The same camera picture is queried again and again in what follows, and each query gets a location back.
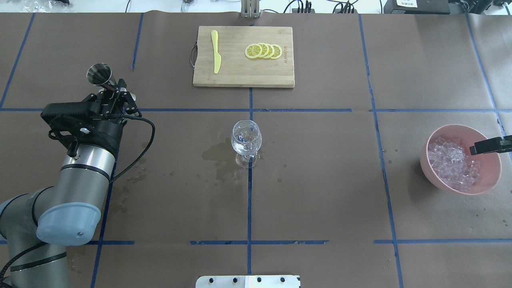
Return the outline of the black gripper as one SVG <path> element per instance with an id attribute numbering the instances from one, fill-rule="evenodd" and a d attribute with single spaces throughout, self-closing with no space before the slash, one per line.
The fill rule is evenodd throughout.
<path id="1" fill-rule="evenodd" d="M 99 104 L 99 110 L 93 112 L 83 124 L 82 127 L 87 129 L 88 133 L 82 132 L 80 141 L 104 149 L 118 149 L 127 122 L 122 116 L 142 117 L 135 98 L 127 89 L 103 89 L 86 98 L 87 102 Z"/>

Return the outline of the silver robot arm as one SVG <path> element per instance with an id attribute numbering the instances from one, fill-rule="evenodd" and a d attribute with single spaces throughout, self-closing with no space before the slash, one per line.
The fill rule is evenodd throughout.
<path id="1" fill-rule="evenodd" d="M 2 288 L 71 287 L 66 248 L 92 240 L 116 179 L 123 128 L 128 120 L 144 121 L 125 88 L 48 104 L 41 117 L 66 156 L 55 185 L 1 204 L 1 239 L 10 257 L 1 270 Z"/>

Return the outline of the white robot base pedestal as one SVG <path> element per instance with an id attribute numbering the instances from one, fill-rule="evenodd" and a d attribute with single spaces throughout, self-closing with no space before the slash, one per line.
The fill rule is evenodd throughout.
<path id="1" fill-rule="evenodd" d="M 296 275 L 229 275 L 201 276 L 196 288 L 300 288 Z"/>

